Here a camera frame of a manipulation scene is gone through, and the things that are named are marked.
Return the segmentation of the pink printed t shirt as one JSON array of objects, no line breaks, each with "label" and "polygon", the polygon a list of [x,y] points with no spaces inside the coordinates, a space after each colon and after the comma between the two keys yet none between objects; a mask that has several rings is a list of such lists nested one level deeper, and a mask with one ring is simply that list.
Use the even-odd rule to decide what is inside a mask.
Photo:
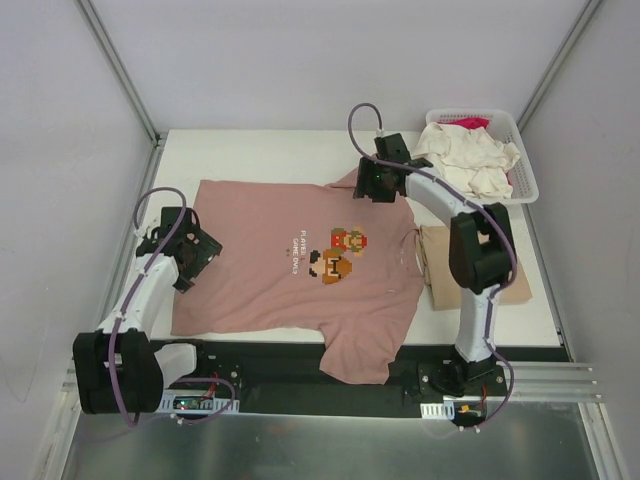
[{"label": "pink printed t shirt", "polygon": [[424,280],[408,202],[325,186],[204,180],[194,202],[222,252],[174,299],[175,336],[300,328],[322,334],[322,372],[382,384]]}]

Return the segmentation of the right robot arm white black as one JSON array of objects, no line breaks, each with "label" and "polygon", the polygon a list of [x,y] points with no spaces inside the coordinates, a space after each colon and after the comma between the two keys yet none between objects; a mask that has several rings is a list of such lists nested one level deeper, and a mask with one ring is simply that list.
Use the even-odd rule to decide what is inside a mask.
[{"label": "right robot arm white black", "polygon": [[500,203],[481,206],[442,179],[429,166],[360,159],[354,196],[393,202],[405,196],[449,224],[449,270],[461,289],[454,353],[429,376],[430,386],[453,397],[481,388],[498,361],[494,320],[501,292],[517,274],[509,215]]}]

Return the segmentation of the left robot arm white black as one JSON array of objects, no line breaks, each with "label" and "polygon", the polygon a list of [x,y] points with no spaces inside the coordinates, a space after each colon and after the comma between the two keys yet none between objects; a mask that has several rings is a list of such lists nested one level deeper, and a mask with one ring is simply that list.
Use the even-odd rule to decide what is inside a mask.
[{"label": "left robot arm white black", "polygon": [[152,413],[164,390],[177,380],[191,389],[209,382],[212,367],[194,345],[169,343],[154,350],[149,334],[163,302],[190,290],[221,251],[222,245],[202,230],[193,209],[161,210],[160,224],[136,249],[128,291],[95,331],[80,333],[74,340],[84,413]]}]

